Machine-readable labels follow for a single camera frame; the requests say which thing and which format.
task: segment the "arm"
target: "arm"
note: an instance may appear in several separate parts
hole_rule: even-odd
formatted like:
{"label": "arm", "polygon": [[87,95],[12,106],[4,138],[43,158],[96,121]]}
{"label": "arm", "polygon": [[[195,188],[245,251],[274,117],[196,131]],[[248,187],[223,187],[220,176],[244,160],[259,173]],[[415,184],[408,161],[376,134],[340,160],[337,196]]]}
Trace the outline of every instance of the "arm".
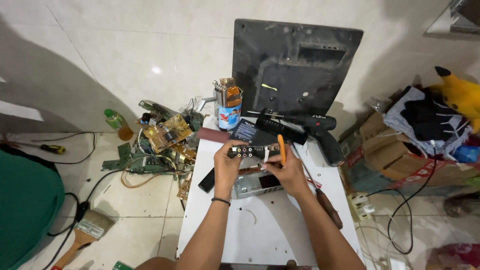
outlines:
{"label": "arm", "polygon": [[279,156],[269,158],[269,163],[264,164],[264,167],[277,177],[286,191],[300,205],[318,267],[320,269],[365,269],[358,255],[308,187],[301,160],[293,154],[289,145],[285,145],[285,152],[287,161],[283,168],[279,169],[270,163],[278,162]]}
{"label": "arm", "polygon": [[[227,156],[232,146],[247,145],[242,141],[228,141],[215,154],[214,197],[230,201],[232,186],[237,179],[241,159]],[[223,254],[227,230],[228,204],[213,201],[204,220],[188,242],[177,262],[177,270],[218,269]]]}

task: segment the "hand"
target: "hand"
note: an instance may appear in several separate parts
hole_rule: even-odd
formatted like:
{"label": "hand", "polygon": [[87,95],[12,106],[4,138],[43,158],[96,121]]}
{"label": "hand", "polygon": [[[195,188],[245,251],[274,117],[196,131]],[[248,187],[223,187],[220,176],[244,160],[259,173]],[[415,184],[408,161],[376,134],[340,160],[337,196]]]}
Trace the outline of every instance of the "hand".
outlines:
{"label": "hand", "polygon": [[232,187],[239,174],[241,158],[229,158],[228,150],[233,146],[248,145],[244,141],[227,141],[214,155],[215,162],[215,189],[214,197],[230,200]]}
{"label": "hand", "polygon": [[278,167],[278,163],[282,160],[280,155],[270,157],[267,163],[262,166],[271,172],[280,181],[280,184],[282,184],[288,194],[293,197],[296,198],[297,196],[311,193],[308,183],[305,180],[302,162],[295,156],[288,144],[285,144],[285,154],[287,160],[283,168],[280,169]]}

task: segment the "cardboard box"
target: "cardboard box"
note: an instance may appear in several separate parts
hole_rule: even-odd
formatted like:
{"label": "cardboard box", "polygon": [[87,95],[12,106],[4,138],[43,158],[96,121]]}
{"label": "cardboard box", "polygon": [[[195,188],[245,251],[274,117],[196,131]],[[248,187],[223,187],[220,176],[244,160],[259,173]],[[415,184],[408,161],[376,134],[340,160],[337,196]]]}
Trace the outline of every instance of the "cardboard box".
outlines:
{"label": "cardboard box", "polygon": [[366,192],[385,188],[415,191],[416,187],[425,183],[435,167],[427,186],[436,187],[433,195],[438,195],[438,192],[443,195],[468,185],[468,180],[480,175],[480,163],[437,161],[435,166],[434,160],[411,153],[407,142],[405,135],[383,123],[381,114],[373,114],[340,144],[346,156],[341,170],[347,178],[347,185],[353,185],[356,191]]}

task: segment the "green cloth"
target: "green cloth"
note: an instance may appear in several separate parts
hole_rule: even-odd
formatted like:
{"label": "green cloth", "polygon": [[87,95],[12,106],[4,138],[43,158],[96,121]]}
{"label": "green cloth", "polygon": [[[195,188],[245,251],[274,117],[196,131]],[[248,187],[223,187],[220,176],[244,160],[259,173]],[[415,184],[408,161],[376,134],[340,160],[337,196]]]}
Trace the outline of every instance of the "green cloth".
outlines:
{"label": "green cloth", "polygon": [[0,270],[15,270],[33,257],[64,193],[56,171],[0,150]]}

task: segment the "plastic bottle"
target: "plastic bottle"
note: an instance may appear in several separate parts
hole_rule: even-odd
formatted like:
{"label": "plastic bottle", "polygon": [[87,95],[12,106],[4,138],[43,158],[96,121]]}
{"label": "plastic bottle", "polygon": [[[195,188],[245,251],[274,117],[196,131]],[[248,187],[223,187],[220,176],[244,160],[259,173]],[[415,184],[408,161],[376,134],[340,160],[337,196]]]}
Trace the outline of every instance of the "plastic bottle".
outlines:
{"label": "plastic bottle", "polygon": [[103,113],[107,117],[105,120],[107,124],[117,130],[120,140],[129,141],[133,137],[133,131],[118,112],[112,109],[106,109]]}

